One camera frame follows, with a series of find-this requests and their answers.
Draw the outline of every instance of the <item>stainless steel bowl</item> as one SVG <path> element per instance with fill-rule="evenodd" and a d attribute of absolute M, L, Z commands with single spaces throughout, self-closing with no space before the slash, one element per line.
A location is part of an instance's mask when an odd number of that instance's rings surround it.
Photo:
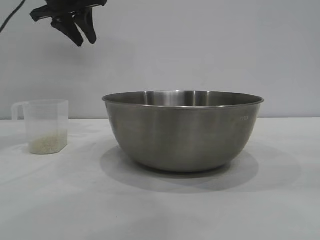
<path fill-rule="evenodd" d="M 214 91 L 141 91 L 103 98 L 116 140 L 134 161 L 198 172 L 233 160 L 254 129 L 261 97 Z"/>

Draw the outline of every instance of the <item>translucent plastic cup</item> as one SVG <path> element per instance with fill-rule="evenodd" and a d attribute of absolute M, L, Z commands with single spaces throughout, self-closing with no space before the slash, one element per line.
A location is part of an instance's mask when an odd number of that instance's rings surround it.
<path fill-rule="evenodd" d="M 69 101 L 36 100 L 15 103 L 12 120 L 18 120 L 22 107 L 29 152 L 46 155 L 59 153 L 68 144 Z"/>

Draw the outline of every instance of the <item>black clamp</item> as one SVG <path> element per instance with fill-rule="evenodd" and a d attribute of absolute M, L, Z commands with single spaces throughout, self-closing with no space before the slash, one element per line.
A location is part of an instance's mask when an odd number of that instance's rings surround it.
<path fill-rule="evenodd" d="M 104 6 L 107 0 L 46 0 L 48 5 L 31 12 L 35 22 L 52 18 L 52 27 L 70 38 L 78 47 L 84 43 L 78 27 L 91 44 L 97 41 L 93 21 L 93 7 Z"/>

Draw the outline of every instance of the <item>white tabletop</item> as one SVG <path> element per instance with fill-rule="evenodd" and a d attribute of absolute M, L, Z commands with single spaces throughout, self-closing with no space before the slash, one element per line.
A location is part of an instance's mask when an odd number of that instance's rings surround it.
<path fill-rule="evenodd" d="M 132 163 L 108 120 L 71 120 L 53 155 L 0 121 L 0 240 L 234 239 L 320 239 L 320 118 L 258 119 L 230 166 L 189 176 Z"/>

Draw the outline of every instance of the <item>white backdrop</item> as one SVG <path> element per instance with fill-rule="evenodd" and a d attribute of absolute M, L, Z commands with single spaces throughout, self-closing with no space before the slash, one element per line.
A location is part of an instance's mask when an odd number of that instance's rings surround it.
<path fill-rule="evenodd" d="M 0 2 L 1 23 L 19 3 Z M 0 34 L 1 119 L 37 99 L 104 118 L 102 96 L 142 90 L 248 93 L 261 117 L 320 117 L 319 0 L 109 0 L 82 48 L 33 22 L 44 4 L 27 0 Z"/>

